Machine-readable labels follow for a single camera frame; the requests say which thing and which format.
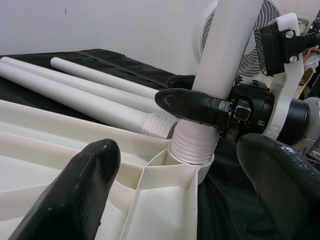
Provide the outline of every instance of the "white plastic base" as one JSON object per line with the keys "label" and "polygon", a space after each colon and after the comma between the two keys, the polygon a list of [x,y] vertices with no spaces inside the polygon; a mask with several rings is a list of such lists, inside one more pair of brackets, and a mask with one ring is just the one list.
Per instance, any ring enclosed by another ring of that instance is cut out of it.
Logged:
{"label": "white plastic base", "polygon": [[0,239],[75,154],[104,138],[118,143],[121,164],[95,239],[197,238],[201,167],[172,158],[169,140],[6,101],[0,112]]}

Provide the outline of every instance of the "black cloth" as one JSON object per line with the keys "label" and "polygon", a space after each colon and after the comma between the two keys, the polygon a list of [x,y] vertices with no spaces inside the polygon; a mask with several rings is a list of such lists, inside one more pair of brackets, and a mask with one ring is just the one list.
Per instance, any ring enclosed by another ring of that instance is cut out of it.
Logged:
{"label": "black cloth", "polygon": [[[103,49],[11,55],[11,58],[52,69],[50,59],[59,57],[157,90],[165,88],[174,74]],[[0,78],[0,99],[79,119],[99,121],[63,104]],[[199,240],[276,240],[269,216],[258,201],[242,170],[236,144],[221,139],[215,161],[198,187]]]}

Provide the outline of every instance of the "white pipe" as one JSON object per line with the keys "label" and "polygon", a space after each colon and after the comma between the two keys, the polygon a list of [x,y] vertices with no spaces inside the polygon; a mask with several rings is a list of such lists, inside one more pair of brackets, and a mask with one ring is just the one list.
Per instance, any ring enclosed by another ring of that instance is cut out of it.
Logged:
{"label": "white pipe", "polygon": [[177,122],[167,115],[145,113],[3,62],[0,62],[0,76],[101,122],[132,132],[167,138]]}
{"label": "white pipe", "polygon": [[221,0],[201,56],[192,90],[226,100],[263,0]]}
{"label": "white pipe", "polygon": [[[192,90],[228,98],[262,3],[218,2]],[[169,153],[189,164],[205,164],[214,158],[218,140],[218,129],[181,120],[174,129]],[[207,172],[201,174],[203,179]]]}
{"label": "white pipe", "polygon": [[0,62],[9,64],[19,69],[52,79],[56,82],[66,84],[70,87],[83,90],[113,102],[140,110],[145,113],[164,113],[154,100],[139,96],[130,92],[122,91],[113,87],[84,80],[62,72],[54,71],[45,67],[19,61],[10,57],[2,57]]}
{"label": "white pipe", "polygon": [[112,88],[120,89],[132,94],[137,94],[149,99],[154,100],[157,90],[143,86],[123,78],[113,76],[101,71],[94,70],[92,68],[76,64],[59,57],[51,59],[51,66],[59,69],[65,73],[77,76],[82,79],[87,79],[92,82],[103,84]]}

